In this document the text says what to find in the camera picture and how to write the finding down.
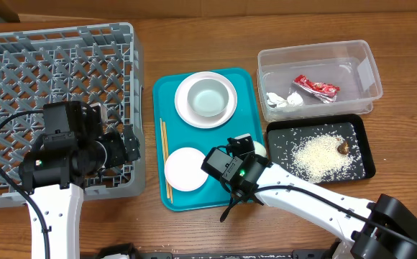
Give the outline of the grey-green bowl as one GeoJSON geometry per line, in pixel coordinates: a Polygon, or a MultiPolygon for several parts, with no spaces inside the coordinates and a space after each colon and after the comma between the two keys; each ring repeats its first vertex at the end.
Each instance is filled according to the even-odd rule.
{"type": "Polygon", "coordinates": [[[188,103],[202,117],[215,117],[222,113],[229,102],[229,92],[223,83],[214,79],[195,82],[188,92],[188,103]]]}

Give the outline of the red snack wrapper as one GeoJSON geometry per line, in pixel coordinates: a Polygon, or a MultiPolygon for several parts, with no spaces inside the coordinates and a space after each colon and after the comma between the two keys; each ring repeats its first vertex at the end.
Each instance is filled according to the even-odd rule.
{"type": "Polygon", "coordinates": [[[304,91],[313,94],[323,103],[335,102],[337,94],[340,91],[338,86],[329,83],[313,82],[305,75],[299,75],[293,80],[293,83],[304,91]]]}

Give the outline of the white tissue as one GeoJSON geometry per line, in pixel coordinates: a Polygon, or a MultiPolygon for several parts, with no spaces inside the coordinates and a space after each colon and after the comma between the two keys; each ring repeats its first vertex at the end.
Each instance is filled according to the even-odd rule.
{"type": "Polygon", "coordinates": [[[301,95],[295,91],[291,93],[287,98],[283,98],[276,93],[267,93],[267,104],[272,108],[284,108],[289,106],[303,106],[304,101],[301,95]]]}

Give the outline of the white rice pile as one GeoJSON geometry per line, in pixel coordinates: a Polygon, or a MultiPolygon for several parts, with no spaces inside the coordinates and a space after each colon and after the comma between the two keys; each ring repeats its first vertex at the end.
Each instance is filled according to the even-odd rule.
{"type": "Polygon", "coordinates": [[[275,129],[267,137],[270,159],[308,182],[351,181],[366,176],[354,126],[348,122],[275,129]],[[348,155],[337,151],[344,140],[349,143],[348,155]]]}

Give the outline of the brown food scrap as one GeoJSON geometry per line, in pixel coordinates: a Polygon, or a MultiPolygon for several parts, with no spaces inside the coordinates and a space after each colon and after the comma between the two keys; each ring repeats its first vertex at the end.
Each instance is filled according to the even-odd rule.
{"type": "Polygon", "coordinates": [[[338,147],[337,151],[342,155],[348,155],[349,154],[349,143],[344,140],[338,147]]]}

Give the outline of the white cup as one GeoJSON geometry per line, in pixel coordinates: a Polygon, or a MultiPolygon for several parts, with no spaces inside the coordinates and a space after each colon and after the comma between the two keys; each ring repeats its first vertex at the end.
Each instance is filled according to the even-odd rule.
{"type": "Polygon", "coordinates": [[[254,145],[255,153],[257,155],[260,155],[260,156],[262,156],[264,158],[267,157],[267,150],[266,150],[266,148],[265,148],[264,145],[262,145],[261,143],[259,143],[257,141],[254,141],[253,142],[253,145],[254,145]]]}

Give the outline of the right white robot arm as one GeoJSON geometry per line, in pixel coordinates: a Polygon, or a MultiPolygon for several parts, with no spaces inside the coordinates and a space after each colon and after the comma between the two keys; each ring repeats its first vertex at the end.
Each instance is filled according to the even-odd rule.
{"type": "Polygon", "coordinates": [[[329,258],[417,258],[417,217],[399,200],[377,201],[330,191],[255,152],[251,137],[212,148],[201,168],[231,195],[220,217],[243,201],[283,209],[337,237],[329,258]]]}

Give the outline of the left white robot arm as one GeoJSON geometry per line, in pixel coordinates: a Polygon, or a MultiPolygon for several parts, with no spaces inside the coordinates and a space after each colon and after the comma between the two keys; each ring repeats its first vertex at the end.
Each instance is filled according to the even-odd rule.
{"type": "Polygon", "coordinates": [[[19,164],[32,223],[33,258],[79,258],[85,179],[140,158],[131,126],[105,132],[103,104],[63,101],[42,108],[45,130],[19,164]]]}

